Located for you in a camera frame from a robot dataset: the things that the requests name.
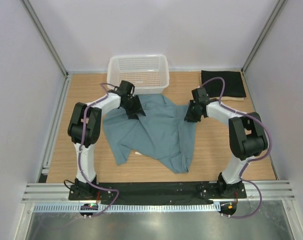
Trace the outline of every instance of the black cloth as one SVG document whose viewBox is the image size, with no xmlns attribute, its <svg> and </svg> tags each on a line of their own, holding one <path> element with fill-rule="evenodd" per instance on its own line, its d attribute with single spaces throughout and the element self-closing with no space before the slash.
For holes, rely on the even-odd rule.
<svg viewBox="0 0 303 240">
<path fill-rule="evenodd" d="M 239 71 L 201 71 L 201 84 L 214 77 L 222 77 L 225 80 L 223 96 L 234 98 L 245 98 L 246 92 Z M 213 80 L 205 85 L 210 98 L 219 97 L 222 92 L 221 80 Z"/>
</svg>

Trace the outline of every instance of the wooden platform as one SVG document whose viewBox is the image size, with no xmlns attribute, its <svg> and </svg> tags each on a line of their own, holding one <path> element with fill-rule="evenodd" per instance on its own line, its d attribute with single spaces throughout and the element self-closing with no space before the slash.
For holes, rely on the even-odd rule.
<svg viewBox="0 0 303 240">
<path fill-rule="evenodd" d="M 77 102 L 92 102 L 104 95 L 100 83 L 106 82 L 106 74 L 73 75 L 64 108 L 48 183 L 74 180 L 77 173 L 76 151 L 67 135 L 70 118 Z M 200 72 L 171 72 L 170 84 L 163 92 L 177 105 L 185 105 L 192 99 L 191 90 L 200 85 Z M 226 101 L 225 104 L 244 112 L 252 112 L 253 105 L 244 84 L 247 98 L 244 101 Z M 137 155 L 133 151 L 128 162 L 117 166 L 106 140 L 103 128 L 95 148 L 95 170 L 99 182 L 179 182 L 215 181 L 225 169 L 232 155 L 229 147 L 228 128 L 215 119 L 205 118 L 197 123 L 194 158 L 188 173 L 175 174 L 159 161 Z M 251 163 L 244 173 L 249 180 L 274 180 L 269 158 Z"/>
</svg>

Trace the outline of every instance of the white plastic basket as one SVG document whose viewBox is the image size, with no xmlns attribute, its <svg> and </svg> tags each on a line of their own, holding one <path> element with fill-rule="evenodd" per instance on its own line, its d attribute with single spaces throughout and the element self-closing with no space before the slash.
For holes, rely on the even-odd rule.
<svg viewBox="0 0 303 240">
<path fill-rule="evenodd" d="M 119 86 L 122 80 L 135 85 L 135 94 L 161 94 L 170 84 L 166 56 L 113 56 L 108 65 L 107 83 Z"/>
</svg>

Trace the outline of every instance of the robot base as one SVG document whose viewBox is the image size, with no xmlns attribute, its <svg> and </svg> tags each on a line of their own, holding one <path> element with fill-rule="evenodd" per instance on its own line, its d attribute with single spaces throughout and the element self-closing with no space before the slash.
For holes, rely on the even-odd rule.
<svg viewBox="0 0 303 240">
<path fill-rule="evenodd" d="M 97 176 L 92 180 L 92 184 L 97 184 Z M 70 186 L 68 200 L 83 201 L 96 200 L 98 189 L 90 186 L 88 183 L 75 179 L 75 184 Z"/>
<path fill-rule="evenodd" d="M 219 174 L 217 182 L 202 182 L 199 185 L 202 199 L 245 199 L 247 198 L 244 184 L 240 181 L 234 184 L 226 184 L 222 173 Z"/>
</svg>

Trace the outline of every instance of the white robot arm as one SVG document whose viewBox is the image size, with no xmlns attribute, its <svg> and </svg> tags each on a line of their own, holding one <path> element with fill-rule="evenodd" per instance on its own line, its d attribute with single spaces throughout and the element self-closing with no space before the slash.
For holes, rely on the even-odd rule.
<svg viewBox="0 0 303 240">
<path fill-rule="evenodd" d="M 242 182 L 241 176 L 248 163 L 268 147 L 263 127 L 253 119 L 261 121 L 257 112 L 235 113 L 232 108 L 220 103 L 217 99 L 209 99 L 205 88 L 191 91 L 193 100 L 189 101 L 185 121 L 200 122 L 201 117 L 214 118 L 229 128 L 229 146 L 232 157 L 218 176 L 218 187 L 222 196 L 233 195 Z"/>
<path fill-rule="evenodd" d="M 112 109 L 119 107 L 125 109 L 129 119 L 138 119 L 137 114 L 145 115 L 139 97 L 133 95 L 134 90 L 135 86 L 132 83 L 121 81 L 118 87 L 110 90 L 105 96 L 96 101 L 86 104 L 81 102 L 76 103 L 68 126 L 68 135 L 74 143 L 77 158 L 81 151 L 80 161 L 77 161 L 77 175 L 75 179 L 75 185 L 77 185 L 78 189 L 84 189 L 86 192 L 90 192 L 92 189 L 87 184 L 87 180 L 84 179 L 79 163 L 88 181 L 94 185 L 98 184 L 94 168 L 94 150 L 95 143 L 101 132 L 102 116 Z M 83 134 L 84 121 L 86 121 L 86 128 Z"/>
<path fill-rule="evenodd" d="M 92 106 L 92 108 L 97 108 L 101 109 L 101 117 L 107 114 L 109 111 L 113 109 L 117 109 L 121 105 L 121 97 L 116 94 L 116 93 L 109 93 L 106 96 L 103 96 L 102 98 L 89 102 L 86 105 L 90 105 L 92 103 L 98 102 Z M 80 143 L 74 143 L 75 149 L 76 149 L 76 157 L 78 158 L 78 154 L 80 151 Z M 96 178 L 96 172 L 94 168 L 94 150 L 95 150 L 95 143 L 90 144 L 88 147 L 83 145 L 81 147 L 81 155 L 80 155 L 80 162 L 81 162 L 81 167 L 86 174 L 87 178 L 92 182 Z M 80 168 L 78 166 L 78 161 L 77 161 L 77 175 L 76 178 L 83 182 L 86 183 L 86 180 L 82 176 L 80 172 Z"/>
<path fill-rule="evenodd" d="M 81 164 L 82 173 L 87 177 L 87 179 L 84 179 L 78 165 L 75 179 L 76 189 L 92 193 L 92 196 L 97 191 L 87 183 L 87 180 L 94 185 L 98 184 L 94 169 L 94 150 L 95 143 L 100 135 L 102 116 L 119 107 L 126 110 L 130 119 L 138 119 L 137 114 L 145 115 L 139 97 L 133 95 L 134 89 L 133 84 L 122 81 L 119 87 L 110 90 L 106 96 L 94 102 L 87 104 L 79 102 L 75 105 L 68 127 L 68 135 L 71 136 L 74 143 L 77 157 L 79 156 L 82 139 L 84 139 L 80 161 L 77 161 L 77 163 Z M 232 157 L 226 169 L 219 174 L 217 184 L 222 197 L 233 195 L 242 182 L 241 175 L 248 162 L 259 156 L 268 147 L 264 129 L 251 118 L 244 116 L 246 113 L 234 113 L 227 110 L 227 107 L 224 107 L 216 99 L 209 99 L 203 87 L 194 89 L 192 95 L 193 100 L 189 102 L 185 121 L 200 122 L 202 116 L 204 116 L 205 118 L 214 118 L 229 128 L 229 145 Z M 86 108 L 88 108 L 88 111 L 86 119 L 84 119 Z M 252 112 L 248 115 L 260 121 L 258 113 Z M 84 121 L 87 123 L 85 134 L 83 134 Z M 245 129 L 251 130 L 251 133 L 246 134 Z"/>
</svg>

